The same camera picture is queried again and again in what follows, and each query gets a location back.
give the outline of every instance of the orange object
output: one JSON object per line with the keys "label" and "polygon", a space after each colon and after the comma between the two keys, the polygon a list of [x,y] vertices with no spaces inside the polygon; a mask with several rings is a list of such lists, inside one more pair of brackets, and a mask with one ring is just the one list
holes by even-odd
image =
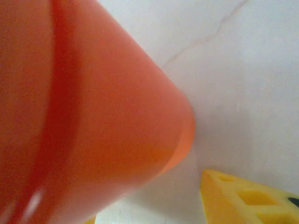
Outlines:
{"label": "orange object", "polygon": [[83,223],[187,154],[187,99],[95,0],[0,7],[0,223]]}

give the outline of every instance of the plastic container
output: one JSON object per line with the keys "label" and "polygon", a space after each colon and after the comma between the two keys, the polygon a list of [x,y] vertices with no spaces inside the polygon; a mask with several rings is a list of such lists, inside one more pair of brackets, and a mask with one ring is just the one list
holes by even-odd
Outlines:
{"label": "plastic container", "polygon": [[4,8],[1,223],[82,223],[187,154],[187,99],[96,1]]}

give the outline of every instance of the yellow plastic toy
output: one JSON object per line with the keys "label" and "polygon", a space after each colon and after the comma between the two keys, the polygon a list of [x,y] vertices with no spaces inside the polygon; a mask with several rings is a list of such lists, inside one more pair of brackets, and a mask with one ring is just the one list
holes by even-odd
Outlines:
{"label": "yellow plastic toy", "polygon": [[95,224],[95,217],[93,217],[91,220],[89,220],[88,222],[86,222],[84,224]]}
{"label": "yellow plastic toy", "polygon": [[299,224],[299,196],[214,170],[202,173],[208,224]]}

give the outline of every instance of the marble tile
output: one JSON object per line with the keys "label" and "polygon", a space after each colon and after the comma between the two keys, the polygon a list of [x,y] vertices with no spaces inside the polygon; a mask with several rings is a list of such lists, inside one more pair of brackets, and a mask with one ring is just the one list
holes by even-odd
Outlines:
{"label": "marble tile", "polygon": [[[100,2],[189,98],[197,133],[177,167],[98,223],[205,223],[205,168],[299,193],[299,1]],[[130,218],[99,221],[114,212]]]}

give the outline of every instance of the gray vein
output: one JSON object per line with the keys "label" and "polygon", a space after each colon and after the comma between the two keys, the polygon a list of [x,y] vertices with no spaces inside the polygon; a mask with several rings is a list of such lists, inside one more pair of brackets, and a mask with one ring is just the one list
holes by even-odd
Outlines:
{"label": "gray vein", "polygon": [[243,0],[243,1],[239,2],[229,14],[225,15],[221,19],[221,21],[219,23],[219,26],[218,26],[218,28],[216,29],[216,31],[214,33],[212,33],[211,35],[205,36],[203,38],[200,38],[200,39],[194,41],[193,43],[189,44],[187,47],[180,50],[178,53],[176,53],[174,56],[172,56],[170,59],[168,59],[167,62],[162,66],[162,68],[165,68],[167,65],[174,62],[179,56],[181,56],[181,54],[183,54],[188,49],[190,49],[190,48],[192,48],[192,47],[194,47],[198,44],[206,43],[206,42],[209,42],[209,41],[213,40],[220,33],[223,24],[227,23],[235,14],[237,14],[240,11],[240,9],[248,1],[249,0]]}

